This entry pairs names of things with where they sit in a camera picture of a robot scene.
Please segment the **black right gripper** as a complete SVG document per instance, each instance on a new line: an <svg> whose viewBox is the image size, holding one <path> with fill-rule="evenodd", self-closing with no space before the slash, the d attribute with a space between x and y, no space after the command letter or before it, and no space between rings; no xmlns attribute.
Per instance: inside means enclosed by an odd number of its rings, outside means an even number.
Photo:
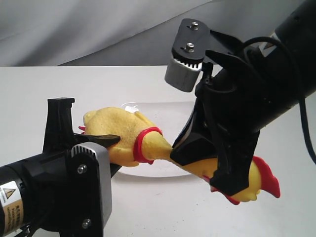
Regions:
<svg viewBox="0 0 316 237"><path fill-rule="evenodd" d="M250 118L261 95L261 78L251 70L203 68L196 86L195 115L175 139L170 159L184 167L218 156L209 184L228 196L249 187L249 170L259 131Z"/></svg>

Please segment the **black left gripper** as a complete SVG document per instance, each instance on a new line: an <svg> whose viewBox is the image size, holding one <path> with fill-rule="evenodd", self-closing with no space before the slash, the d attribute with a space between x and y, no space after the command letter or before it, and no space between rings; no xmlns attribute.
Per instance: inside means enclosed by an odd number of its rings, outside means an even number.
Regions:
<svg viewBox="0 0 316 237"><path fill-rule="evenodd" d="M92 146L107 149L120 141L120 136L86 135L73 132L71 108L74 98L52 98L47 100L47 119L42 149L39 185L47 188L73 188L79 183L75 165L83 158L75 158L79 153L94 156Z"/></svg>

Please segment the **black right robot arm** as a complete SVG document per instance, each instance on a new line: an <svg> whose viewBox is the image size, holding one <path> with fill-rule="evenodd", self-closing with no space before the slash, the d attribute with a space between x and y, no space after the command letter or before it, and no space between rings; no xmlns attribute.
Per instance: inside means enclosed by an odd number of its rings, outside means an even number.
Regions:
<svg viewBox="0 0 316 237"><path fill-rule="evenodd" d="M315 157L305 102L316 90L315 1L302 2L271 35L247 41L185 18L171 53L165 81L196 96L173 143L174 162L215 161L209 184L233 196L250 187L260 130L296 105Z"/></svg>

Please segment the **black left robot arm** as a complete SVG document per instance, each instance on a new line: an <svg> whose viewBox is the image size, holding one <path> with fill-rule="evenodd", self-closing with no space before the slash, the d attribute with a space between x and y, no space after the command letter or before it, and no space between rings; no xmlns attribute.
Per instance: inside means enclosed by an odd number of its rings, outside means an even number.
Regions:
<svg viewBox="0 0 316 237"><path fill-rule="evenodd" d="M0 169L0 234L102 237L112 212L111 178L119 166L108 149L117 135L73 131L74 98L47 101L42 152Z"/></svg>

